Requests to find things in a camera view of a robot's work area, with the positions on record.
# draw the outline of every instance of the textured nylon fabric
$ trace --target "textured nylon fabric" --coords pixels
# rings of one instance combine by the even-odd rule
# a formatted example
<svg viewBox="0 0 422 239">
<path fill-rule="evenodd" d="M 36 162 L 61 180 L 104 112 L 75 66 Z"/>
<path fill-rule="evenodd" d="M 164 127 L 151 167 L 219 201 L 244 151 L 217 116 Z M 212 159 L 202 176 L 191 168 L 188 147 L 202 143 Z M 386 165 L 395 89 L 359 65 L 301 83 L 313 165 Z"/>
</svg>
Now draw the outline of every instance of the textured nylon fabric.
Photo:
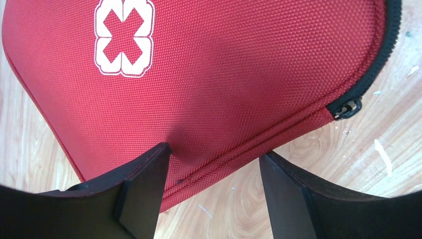
<svg viewBox="0 0 422 239">
<path fill-rule="evenodd" d="M 152 49 L 130 78 L 96 65 L 99 3 L 8 0 L 4 50 L 81 180 L 169 142 L 161 211 L 332 121 L 325 106 L 366 72 L 385 28 L 383 0 L 152 0 L 151 48 L 132 38 L 148 22 L 136 11 L 104 21 L 109 61 Z"/>
</svg>

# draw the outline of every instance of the zipper slider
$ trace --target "zipper slider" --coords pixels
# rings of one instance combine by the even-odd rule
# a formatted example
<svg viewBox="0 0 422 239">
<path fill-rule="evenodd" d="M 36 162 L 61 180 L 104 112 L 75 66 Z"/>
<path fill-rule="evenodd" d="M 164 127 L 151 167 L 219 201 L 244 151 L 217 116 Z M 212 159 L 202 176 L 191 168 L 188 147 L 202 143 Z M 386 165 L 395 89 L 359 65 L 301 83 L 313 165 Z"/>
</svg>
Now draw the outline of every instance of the zipper slider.
<svg viewBox="0 0 422 239">
<path fill-rule="evenodd" d="M 361 98 L 357 98 L 340 106 L 334 113 L 334 119 L 336 121 L 348 119 L 357 114 L 362 109 L 361 100 Z"/>
</svg>

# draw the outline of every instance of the light wood grain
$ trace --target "light wood grain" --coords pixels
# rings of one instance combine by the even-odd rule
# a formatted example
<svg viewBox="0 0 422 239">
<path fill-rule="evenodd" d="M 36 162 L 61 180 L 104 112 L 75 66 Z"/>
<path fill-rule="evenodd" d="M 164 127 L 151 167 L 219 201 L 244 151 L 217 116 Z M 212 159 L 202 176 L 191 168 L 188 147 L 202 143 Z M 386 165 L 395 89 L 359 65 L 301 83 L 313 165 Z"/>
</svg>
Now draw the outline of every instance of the light wood grain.
<svg viewBox="0 0 422 239">
<path fill-rule="evenodd" d="M 1 0 L 1 14 L 5 0 Z M 422 190 L 422 2 L 404 0 L 396 49 L 364 97 L 363 110 L 275 151 L 357 191 L 393 197 Z M 0 183 L 29 192 L 79 183 L 60 145 L 1 52 Z M 392 177 L 375 151 L 383 145 Z M 258 162 L 160 215 L 157 239 L 272 238 Z"/>
</svg>

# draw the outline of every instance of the red first aid pouch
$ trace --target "red first aid pouch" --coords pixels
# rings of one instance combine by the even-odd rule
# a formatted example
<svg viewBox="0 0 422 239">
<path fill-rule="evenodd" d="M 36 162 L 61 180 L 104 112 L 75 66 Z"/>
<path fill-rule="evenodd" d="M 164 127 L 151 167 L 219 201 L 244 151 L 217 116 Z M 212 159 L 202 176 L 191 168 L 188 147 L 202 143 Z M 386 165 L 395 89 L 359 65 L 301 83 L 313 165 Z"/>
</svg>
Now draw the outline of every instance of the red first aid pouch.
<svg viewBox="0 0 422 239">
<path fill-rule="evenodd" d="M 7 59 L 82 181 L 168 142 L 161 211 L 361 107 L 399 0 L 8 0 Z"/>
</svg>

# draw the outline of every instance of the black zipper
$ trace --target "black zipper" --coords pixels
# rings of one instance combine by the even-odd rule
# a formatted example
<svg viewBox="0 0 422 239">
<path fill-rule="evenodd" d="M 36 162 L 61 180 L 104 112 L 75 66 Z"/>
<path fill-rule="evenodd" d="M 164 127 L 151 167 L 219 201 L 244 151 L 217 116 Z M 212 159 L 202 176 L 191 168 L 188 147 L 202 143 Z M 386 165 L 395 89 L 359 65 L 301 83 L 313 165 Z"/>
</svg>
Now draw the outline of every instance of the black zipper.
<svg viewBox="0 0 422 239">
<path fill-rule="evenodd" d="M 327 105 L 327 109 L 335 120 L 348 119 L 361 110 L 362 96 L 368 91 L 369 87 L 371 87 L 393 51 L 400 30 L 402 1 L 387 0 L 386 14 L 385 37 L 374 63 L 372 63 L 365 75 L 363 75 L 355 85 L 337 100 Z"/>
</svg>

